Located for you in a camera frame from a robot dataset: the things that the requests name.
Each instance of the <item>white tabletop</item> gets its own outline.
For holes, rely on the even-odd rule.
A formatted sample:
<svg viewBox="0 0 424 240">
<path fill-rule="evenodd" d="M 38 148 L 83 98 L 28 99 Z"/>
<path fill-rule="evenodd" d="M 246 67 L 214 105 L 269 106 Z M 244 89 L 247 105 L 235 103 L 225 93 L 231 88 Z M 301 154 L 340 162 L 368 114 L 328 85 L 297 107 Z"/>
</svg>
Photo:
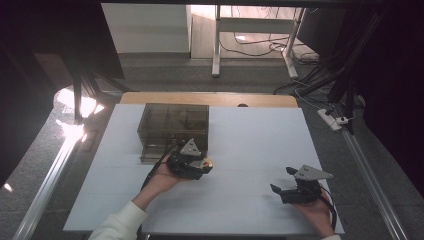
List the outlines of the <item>white tabletop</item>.
<svg viewBox="0 0 424 240">
<path fill-rule="evenodd" d="M 116 105 L 64 230 L 93 230 L 139 192 L 152 168 L 140 162 L 143 110 L 144 105 Z M 321 169 L 300 108 L 210 107 L 208 157 L 214 161 L 209 174 L 179 183 L 150 204 L 143 232 L 314 234 L 269 185 L 295 188 L 285 167 Z M 344 232 L 340 221 L 336 232 Z"/>
</svg>

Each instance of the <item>black curtain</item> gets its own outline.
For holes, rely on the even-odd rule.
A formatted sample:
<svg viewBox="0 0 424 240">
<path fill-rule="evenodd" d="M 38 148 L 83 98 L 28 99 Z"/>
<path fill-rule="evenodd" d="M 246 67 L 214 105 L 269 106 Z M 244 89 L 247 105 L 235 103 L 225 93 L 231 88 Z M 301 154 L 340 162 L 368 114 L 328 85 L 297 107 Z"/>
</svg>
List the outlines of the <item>black curtain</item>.
<svg viewBox="0 0 424 240">
<path fill-rule="evenodd" d="M 123 78 L 99 3 L 9 0 L 0 3 L 0 184 L 44 125 L 54 94 L 69 79 L 96 72 Z M 34 54 L 55 54 L 72 78 L 50 78 Z"/>
<path fill-rule="evenodd" d="M 364 119 L 424 196 L 424 3 L 394 1 L 355 72 Z"/>
</svg>

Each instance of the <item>hand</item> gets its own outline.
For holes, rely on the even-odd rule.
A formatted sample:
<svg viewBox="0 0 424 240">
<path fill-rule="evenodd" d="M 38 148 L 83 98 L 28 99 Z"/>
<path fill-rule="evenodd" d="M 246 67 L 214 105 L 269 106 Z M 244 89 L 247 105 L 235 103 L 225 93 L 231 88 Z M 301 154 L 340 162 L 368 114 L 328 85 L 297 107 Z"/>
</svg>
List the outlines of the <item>hand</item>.
<svg viewBox="0 0 424 240">
<path fill-rule="evenodd" d="M 187 179 L 177 177 L 169 171 L 168 166 L 166 166 L 168 157 L 169 155 L 162 160 L 161 165 L 156 169 L 149 183 L 132 200 L 140 209 L 146 210 L 149 203 L 159 194 L 168 191 L 181 181 L 187 181 Z"/>
<path fill-rule="evenodd" d="M 321 195 L 328 201 L 328 196 L 323 189 L 321 189 Z M 292 205 L 305 216 L 318 235 L 322 238 L 335 235 L 330 222 L 330 209 L 321 200 L 317 199 L 315 202 L 308 204 Z"/>
<path fill-rule="evenodd" d="M 155 174 L 146 185 L 146 188 L 149 186 L 156 189 L 156 191 L 159 193 L 163 193 L 170 190 L 177 183 L 181 181 L 187 181 L 187 179 L 180 178 L 169 170 L 168 166 L 166 165 L 168 157 L 169 155 L 162 160 L 161 165 L 158 169 L 156 169 Z"/>
</svg>

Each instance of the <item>floor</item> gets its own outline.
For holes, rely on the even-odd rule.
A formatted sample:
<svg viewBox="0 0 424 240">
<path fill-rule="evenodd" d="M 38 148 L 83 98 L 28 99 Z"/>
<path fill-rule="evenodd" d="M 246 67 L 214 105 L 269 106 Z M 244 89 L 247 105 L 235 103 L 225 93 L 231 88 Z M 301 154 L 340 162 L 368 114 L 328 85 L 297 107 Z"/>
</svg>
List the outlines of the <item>floor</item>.
<svg viewBox="0 0 424 240">
<path fill-rule="evenodd" d="M 268 45 L 254 48 L 257 49 L 253 49 L 252 52 L 259 53 L 259 51 L 266 50 Z M 205 58 L 203 60 L 146 60 L 122 57 L 121 64 L 126 78 L 122 80 L 122 83 L 137 91 L 234 91 L 264 94 L 271 94 L 276 87 L 286 85 L 279 94 L 293 94 L 293 82 L 288 78 L 279 53 L 266 60 L 227 59 L 222 62 L 223 68 L 219 79 L 210 76 L 211 60 L 208 57 L 210 53 L 210 50 L 204 50 L 204 56 L 199 54 L 199 59 Z M 296 67 L 301 77 L 313 68 L 310 65 L 296 65 Z M 103 82 L 99 82 L 99 84 L 106 92 L 98 99 L 104 109 L 87 118 L 85 127 L 88 137 L 85 142 L 78 144 L 71 154 L 58 187 L 52 195 L 32 239 L 88 239 L 89 233 L 68 233 L 63 232 L 62 228 L 90 167 L 113 107 L 119 102 L 120 93 L 116 89 Z M 55 97 L 55 108 L 45 126 L 19 167 L 0 191 L 1 240 L 11 239 L 14 236 L 26 210 L 56 158 L 66 138 L 66 133 L 69 133 L 70 126 L 73 124 L 73 106 L 70 94 L 72 95 L 71 87 L 58 92 Z M 316 92 L 310 97 L 322 100 L 324 95 L 322 92 Z M 297 98 L 297 100 L 299 107 L 304 111 L 322 167 L 333 173 L 337 179 L 337 181 L 329 182 L 329 185 L 346 231 L 343 239 L 392 239 L 342 134 L 332 132 L 316 114 L 317 109 L 304 100 L 318 105 L 319 108 L 326 105 L 311 99 Z M 361 143 L 376 177 L 401 219 L 409 239 L 424 239 L 424 221 L 422 221 L 424 219 L 424 200 L 396 161 L 366 127 L 361 117 L 362 112 L 363 107 L 358 104 L 355 110 L 355 136 Z M 318 238 L 293 236 L 289 239 Z"/>
</svg>

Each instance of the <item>desk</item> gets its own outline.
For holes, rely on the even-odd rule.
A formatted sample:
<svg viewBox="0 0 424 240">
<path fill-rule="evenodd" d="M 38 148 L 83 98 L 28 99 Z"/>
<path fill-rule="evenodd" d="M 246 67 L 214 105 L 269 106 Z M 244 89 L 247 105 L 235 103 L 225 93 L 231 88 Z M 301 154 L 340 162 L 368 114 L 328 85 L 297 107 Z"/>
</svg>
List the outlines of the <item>desk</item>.
<svg viewBox="0 0 424 240">
<path fill-rule="evenodd" d="M 297 210 L 283 205 L 269 184 L 294 188 L 286 166 L 321 168 L 300 108 L 290 96 L 244 94 L 130 93 L 113 111 L 96 156 L 64 230 L 91 231 L 135 196 L 152 168 L 140 162 L 137 126 L 141 102 L 200 103 L 209 99 L 209 150 L 214 169 L 199 181 L 183 182 L 148 207 L 146 234 L 312 235 Z M 269 99 L 280 107 L 228 107 L 230 98 Z M 336 231 L 343 233 L 340 222 Z"/>
</svg>

